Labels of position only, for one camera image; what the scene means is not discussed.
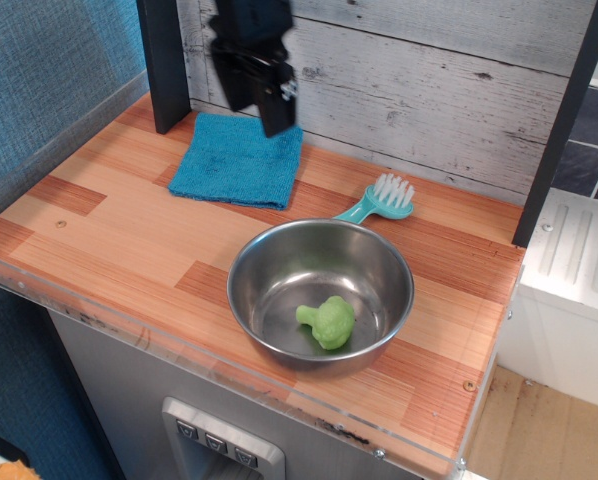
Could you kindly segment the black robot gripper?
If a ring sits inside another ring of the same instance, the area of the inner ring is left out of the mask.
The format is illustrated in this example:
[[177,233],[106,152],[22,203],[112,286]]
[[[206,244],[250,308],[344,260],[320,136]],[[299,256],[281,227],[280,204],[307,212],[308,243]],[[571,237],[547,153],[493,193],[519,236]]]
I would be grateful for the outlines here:
[[216,1],[209,26],[216,38],[211,57],[231,111],[256,105],[264,134],[271,138],[295,125],[298,82],[285,61],[248,58],[248,75],[230,54],[287,55],[282,38],[293,28],[291,3],[282,0]]

